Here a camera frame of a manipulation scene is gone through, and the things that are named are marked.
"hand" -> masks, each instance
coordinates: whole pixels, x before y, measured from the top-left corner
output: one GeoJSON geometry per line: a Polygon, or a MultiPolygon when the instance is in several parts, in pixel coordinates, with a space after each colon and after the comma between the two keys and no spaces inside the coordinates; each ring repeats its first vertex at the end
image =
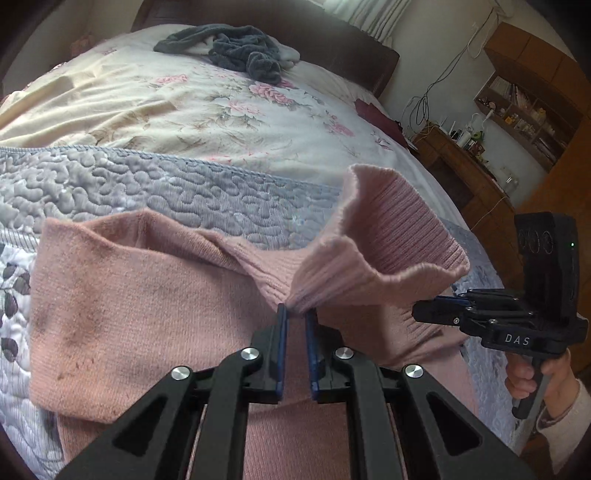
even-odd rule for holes
{"type": "MultiPolygon", "coordinates": [[[[506,353],[507,379],[505,386],[513,398],[522,400],[536,391],[534,368],[516,353],[506,353]]],[[[552,418],[567,411],[579,395],[579,382],[570,367],[570,351],[560,358],[546,360],[541,367],[544,375],[552,375],[544,394],[544,402],[552,418]]]]}

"sweater sleeve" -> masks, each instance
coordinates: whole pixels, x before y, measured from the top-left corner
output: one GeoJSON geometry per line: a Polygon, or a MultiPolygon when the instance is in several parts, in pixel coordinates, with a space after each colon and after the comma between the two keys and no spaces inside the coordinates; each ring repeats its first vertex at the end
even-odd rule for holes
{"type": "Polygon", "coordinates": [[[538,431],[550,446],[554,473],[558,473],[583,439],[591,424],[591,396],[579,380],[579,395],[570,410],[558,421],[547,421],[544,407],[538,418],[538,431]]]}

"wall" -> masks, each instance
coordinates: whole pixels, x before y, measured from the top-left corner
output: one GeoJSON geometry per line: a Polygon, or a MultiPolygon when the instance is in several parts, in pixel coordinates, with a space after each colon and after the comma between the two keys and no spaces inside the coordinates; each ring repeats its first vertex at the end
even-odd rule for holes
{"type": "Polygon", "coordinates": [[[84,34],[92,6],[93,0],[65,0],[37,27],[4,77],[4,95],[70,60],[70,45],[84,34]]]}
{"type": "MultiPolygon", "coordinates": [[[[525,0],[514,0],[514,5],[515,14],[506,21],[571,55],[550,24],[525,0]]],[[[393,48],[400,54],[400,62],[380,97],[393,118],[400,119],[408,100],[415,95],[421,96],[437,79],[474,33],[473,23],[481,25],[490,10],[488,0],[414,0],[411,3],[399,20],[392,39],[393,48]]],[[[478,52],[491,26],[495,26],[494,14],[473,41],[473,55],[478,52]]],[[[493,72],[484,52],[475,60],[465,54],[454,72],[429,93],[431,120],[439,121],[447,116],[447,128],[453,121],[463,127],[473,113],[479,112],[473,99],[493,72]]],[[[412,135],[408,128],[410,109],[401,122],[405,131],[412,135]]],[[[517,176],[519,186],[511,195],[511,201],[519,206],[542,181],[545,171],[499,126],[493,122],[487,122],[485,126],[484,158],[490,162],[493,173],[507,167],[517,176]]]]}
{"type": "Polygon", "coordinates": [[[96,0],[86,24],[97,40],[105,40],[131,30],[142,0],[96,0]]]}

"dark red pillow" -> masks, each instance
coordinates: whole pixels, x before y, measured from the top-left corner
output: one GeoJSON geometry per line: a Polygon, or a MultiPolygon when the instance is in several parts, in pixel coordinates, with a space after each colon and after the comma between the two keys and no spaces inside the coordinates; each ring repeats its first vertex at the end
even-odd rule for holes
{"type": "Polygon", "coordinates": [[[366,122],[379,128],[399,145],[408,148],[408,144],[402,134],[400,126],[394,120],[380,112],[378,107],[373,103],[365,103],[363,100],[357,99],[355,100],[355,110],[357,110],[357,114],[366,122]]]}

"pink sweater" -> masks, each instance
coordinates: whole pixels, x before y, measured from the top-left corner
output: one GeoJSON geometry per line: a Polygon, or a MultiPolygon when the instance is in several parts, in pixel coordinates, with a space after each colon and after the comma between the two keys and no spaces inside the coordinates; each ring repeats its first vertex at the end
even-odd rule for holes
{"type": "Polygon", "coordinates": [[[409,311],[468,271],[418,193],[370,166],[351,168],[329,223],[297,251],[261,251],[149,210],[48,219],[31,282],[31,399],[59,414],[69,460],[174,366],[205,369],[248,346],[284,302],[285,400],[251,408],[245,478],[340,479],[349,471],[345,411],[309,399],[298,315],[320,306],[320,322],[348,345],[389,367],[421,362],[474,410],[457,348],[464,335],[409,311]]]}

